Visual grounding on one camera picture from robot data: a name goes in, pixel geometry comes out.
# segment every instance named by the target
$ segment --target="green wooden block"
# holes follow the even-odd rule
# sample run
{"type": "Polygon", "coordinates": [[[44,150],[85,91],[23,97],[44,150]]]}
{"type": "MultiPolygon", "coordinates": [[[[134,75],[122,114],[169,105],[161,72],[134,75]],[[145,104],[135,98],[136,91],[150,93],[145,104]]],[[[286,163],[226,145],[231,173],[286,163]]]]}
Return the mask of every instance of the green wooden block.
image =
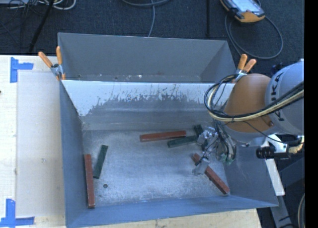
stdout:
{"type": "Polygon", "coordinates": [[[193,136],[187,136],[187,137],[184,137],[181,139],[175,139],[175,140],[168,141],[167,144],[168,144],[169,148],[174,148],[174,147],[194,143],[197,140],[198,140],[198,137],[196,135],[193,135],[193,136]]]}
{"type": "Polygon", "coordinates": [[[107,149],[108,149],[108,146],[106,146],[106,145],[101,146],[101,149],[100,149],[100,152],[98,155],[98,159],[97,159],[97,163],[94,167],[93,178],[99,179],[99,177],[100,177],[101,170],[103,168],[104,160],[106,157],[107,149]]]}

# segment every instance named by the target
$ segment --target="robotic arm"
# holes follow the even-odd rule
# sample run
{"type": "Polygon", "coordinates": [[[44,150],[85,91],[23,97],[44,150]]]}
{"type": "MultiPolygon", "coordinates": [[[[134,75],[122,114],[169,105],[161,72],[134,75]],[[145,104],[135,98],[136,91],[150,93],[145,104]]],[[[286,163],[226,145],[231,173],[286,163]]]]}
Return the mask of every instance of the robotic arm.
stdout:
{"type": "Polygon", "coordinates": [[[295,147],[291,151],[277,135],[293,135],[304,143],[304,59],[272,78],[244,72],[227,76],[208,89],[204,98],[213,123],[198,138],[203,155],[193,170],[196,175],[203,174],[212,153],[231,164],[237,144],[259,146],[258,158],[274,158],[297,151],[295,147]],[[216,93],[227,83],[234,83],[233,89],[225,105],[217,106],[216,93]]]}

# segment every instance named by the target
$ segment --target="black cable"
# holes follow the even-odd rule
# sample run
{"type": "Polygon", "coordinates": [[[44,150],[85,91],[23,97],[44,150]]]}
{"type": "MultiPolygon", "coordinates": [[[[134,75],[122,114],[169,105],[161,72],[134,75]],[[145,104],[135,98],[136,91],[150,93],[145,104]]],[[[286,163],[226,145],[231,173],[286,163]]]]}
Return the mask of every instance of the black cable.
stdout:
{"type": "Polygon", "coordinates": [[[164,3],[167,3],[169,2],[170,0],[161,0],[161,1],[157,1],[157,2],[152,2],[152,3],[131,3],[131,2],[128,2],[126,0],[121,0],[127,4],[130,4],[130,5],[134,5],[134,6],[142,6],[142,7],[148,7],[148,6],[154,6],[154,5],[163,5],[164,3]]]}
{"type": "Polygon", "coordinates": [[[254,126],[252,126],[249,122],[247,121],[241,121],[241,122],[244,122],[244,123],[247,123],[250,127],[252,127],[254,130],[258,131],[259,133],[261,133],[262,135],[264,135],[265,137],[267,137],[268,139],[272,140],[272,141],[275,141],[275,142],[278,142],[278,143],[285,143],[285,144],[291,144],[291,143],[295,143],[295,141],[278,141],[278,140],[275,140],[271,137],[269,137],[268,135],[266,135],[265,133],[263,133],[262,131],[258,130],[257,128],[255,128],[254,126]]]}
{"type": "Polygon", "coordinates": [[[275,28],[275,30],[277,31],[279,37],[280,37],[280,40],[281,40],[281,47],[279,49],[279,51],[273,55],[273,56],[270,56],[270,57],[261,57],[261,56],[257,56],[257,55],[254,55],[248,51],[246,51],[242,46],[240,46],[234,39],[233,35],[232,35],[232,32],[231,32],[231,26],[232,26],[232,23],[235,21],[233,20],[232,22],[230,22],[229,24],[229,28],[228,28],[228,24],[227,24],[227,18],[228,18],[228,13],[226,14],[225,16],[225,29],[226,29],[226,33],[228,35],[228,37],[230,38],[230,41],[232,42],[235,50],[237,51],[237,53],[239,55],[241,55],[242,53],[246,53],[247,55],[250,55],[251,57],[254,57],[254,58],[258,58],[258,59],[264,59],[264,60],[269,60],[269,59],[273,59],[273,58],[276,58],[283,50],[283,46],[284,46],[284,42],[283,42],[283,37],[282,37],[282,34],[281,32],[279,31],[279,29],[277,28],[277,26],[274,24],[273,21],[271,21],[267,16],[265,16],[264,19],[267,19],[269,21],[269,23],[275,28]]]}
{"type": "Polygon", "coordinates": [[[55,0],[51,0],[51,1],[50,1],[49,5],[48,5],[48,8],[47,8],[47,10],[45,11],[45,14],[44,14],[44,16],[43,16],[43,19],[42,19],[42,21],[41,21],[39,27],[37,28],[37,30],[36,30],[36,32],[35,32],[33,38],[32,38],[32,41],[30,42],[29,53],[31,53],[32,50],[33,50],[33,48],[34,48],[34,45],[35,45],[35,43],[36,43],[36,41],[37,41],[37,39],[38,39],[38,37],[39,37],[39,35],[40,35],[40,33],[41,33],[41,30],[42,30],[42,28],[43,28],[43,25],[44,25],[44,23],[45,23],[45,21],[46,21],[48,15],[49,15],[49,12],[51,11],[51,8],[52,8],[52,6],[53,6],[54,1],[55,1],[55,0]]]}
{"type": "Polygon", "coordinates": [[[235,21],[235,20],[233,20],[232,22],[230,22],[229,30],[227,31],[227,33],[228,33],[228,36],[229,36],[231,42],[233,43],[233,45],[234,45],[234,47],[235,47],[235,49],[236,49],[236,51],[237,51],[237,53],[238,53],[239,55],[241,55],[242,53],[246,53],[247,55],[250,55],[251,57],[254,57],[254,58],[257,58],[257,59],[269,60],[269,59],[276,58],[276,57],[282,52],[283,46],[284,46],[284,42],[283,42],[283,37],[282,37],[281,32],[280,32],[279,29],[276,27],[276,25],[274,24],[274,22],[271,21],[267,16],[266,16],[264,19],[267,19],[267,20],[273,25],[273,27],[276,29],[276,31],[277,31],[277,33],[278,33],[278,35],[279,35],[279,38],[280,38],[280,41],[281,41],[281,46],[280,46],[279,51],[278,51],[275,55],[270,56],[270,57],[261,57],[261,56],[254,55],[254,54],[252,54],[252,53],[246,51],[242,46],[240,46],[240,45],[236,42],[236,40],[234,39],[234,37],[233,37],[233,35],[232,35],[231,26],[232,26],[232,23],[235,21]]]}
{"type": "MultiPolygon", "coordinates": [[[[211,86],[211,87],[206,91],[206,93],[205,93],[205,95],[204,95],[204,104],[205,104],[206,108],[207,108],[210,112],[217,114],[219,117],[222,117],[222,118],[231,118],[231,119],[241,118],[241,117],[246,117],[246,116],[250,116],[250,115],[257,114],[257,113],[259,113],[259,112],[261,112],[261,111],[263,111],[263,110],[266,110],[266,109],[271,108],[272,106],[278,104],[281,100],[283,100],[283,99],[286,98],[287,96],[289,96],[289,95],[292,96],[293,94],[297,94],[299,91],[301,91],[301,90],[304,89],[304,81],[302,81],[301,83],[297,84],[295,87],[293,87],[292,89],[290,89],[289,91],[287,91],[286,93],[284,93],[282,96],[280,96],[279,98],[277,98],[275,101],[269,103],[269,104],[266,105],[264,108],[259,109],[258,111],[251,112],[251,113],[240,114],[240,115],[229,116],[229,115],[227,115],[226,113],[224,113],[223,111],[214,110],[214,109],[210,108],[210,107],[211,107],[211,104],[213,103],[213,99],[214,99],[214,96],[215,96],[217,90],[213,93],[213,96],[212,96],[212,98],[211,98],[211,103],[210,103],[210,104],[207,103],[208,93],[209,93],[213,88],[219,87],[222,83],[223,83],[223,80],[221,80],[219,83],[217,83],[217,84],[211,86]]],[[[277,108],[277,109],[275,109],[275,110],[269,112],[268,114],[274,113],[274,112],[276,112],[277,110],[280,110],[280,109],[282,109],[282,108],[284,108],[284,107],[286,107],[286,106],[288,106],[288,105],[291,105],[292,103],[294,103],[295,101],[300,100],[301,98],[304,98],[304,97],[303,97],[303,96],[302,96],[302,97],[299,97],[299,98],[297,98],[296,100],[294,100],[294,101],[292,101],[292,102],[290,102],[290,103],[287,103],[287,104],[283,105],[282,107],[279,107],[279,108],[277,108]]]]}
{"type": "Polygon", "coordinates": [[[164,3],[167,3],[169,2],[170,0],[161,0],[161,1],[157,1],[157,2],[154,2],[153,0],[150,0],[151,3],[131,3],[131,2],[128,2],[126,0],[121,0],[122,2],[125,2],[129,5],[133,5],[133,6],[139,6],[139,7],[149,7],[151,6],[152,9],[153,9],[153,20],[152,20],[152,24],[151,24],[151,28],[150,28],[150,31],[148,33],[148,37],[150,37],[151,33],[152,33],[152,30],[153,30],[153,27],[154,27],[154,24],[155,24],[155,6],[158,6],[158,5],[163,5],[164,3]]]}

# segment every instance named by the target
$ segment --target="wooden block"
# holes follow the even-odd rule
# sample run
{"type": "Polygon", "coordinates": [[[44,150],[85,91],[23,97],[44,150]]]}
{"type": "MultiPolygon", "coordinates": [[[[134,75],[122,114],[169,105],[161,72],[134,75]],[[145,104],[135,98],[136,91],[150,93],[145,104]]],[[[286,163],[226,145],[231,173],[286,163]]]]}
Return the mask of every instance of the wooden block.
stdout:
{"type": "Polygon", "coordinates": [[[98,155],[98,159],[97,159],[97,163],[96,163],[95,168],[94,168],[93,178],[99,179],[100,174],[101,174],[101,170],[103,169],[107,150],[108,150],[108,146],[106,146],[106,145],[101,146],[100,152],[98,155]]]}
{"type": "Polygon", "coordinates": [[[160,141],[173,138],[182,138],[186,136],[186,131],[174,131],[174,132],[163,132],[163,133],[154,133],[154,134],[144,134],[140,135],[141,142],[151,142],[151,141],[160,141]]]}
{"type": "MultiPolygon", "coordinates": [[[[199,154],[195,153],[192,156],[192,160],[196,163],[200,160],[199,154]]],[[[217,188],[223,193],[223,194],[229,194],[230,189],[229,187],[224,183],[224,181],[214,172],[214,170],[211,167],[207,167],[205,170],[205,174],[208,176],[208,178],[217,186],[217,188]]]]}
{"type": "Polygon", "coordinates": [[[192,136],[187,136],[181,139],[174,139],[171,141],[168,141],[168,147],[169,148],[174,148],[174,147],[178,147],[178,146],[183,146],[183,145],[188,145],[191,143],[194,143],[198,140],[198,137],[196,135],[192,135],[192,136]]]}
{"type": "Polygon", "coordinates": [[[95,208],[94,182],[93,182],[93,168],[91,165],[91,155],[85,154],[85,173],[87,185],[87,201],[89,208],[95,208]]]}

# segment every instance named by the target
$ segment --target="handheld device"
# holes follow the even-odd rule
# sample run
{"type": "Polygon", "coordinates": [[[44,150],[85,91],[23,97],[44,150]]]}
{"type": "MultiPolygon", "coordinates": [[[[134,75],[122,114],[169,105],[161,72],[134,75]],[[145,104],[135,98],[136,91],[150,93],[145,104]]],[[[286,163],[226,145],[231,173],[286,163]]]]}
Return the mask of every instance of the handheld device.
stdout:
{"type": "Polygon", "coordinates": [[[255,0],[220,0],[224,8],[241,23],[254,23],[265,18],[265,12],[255,0]]]}

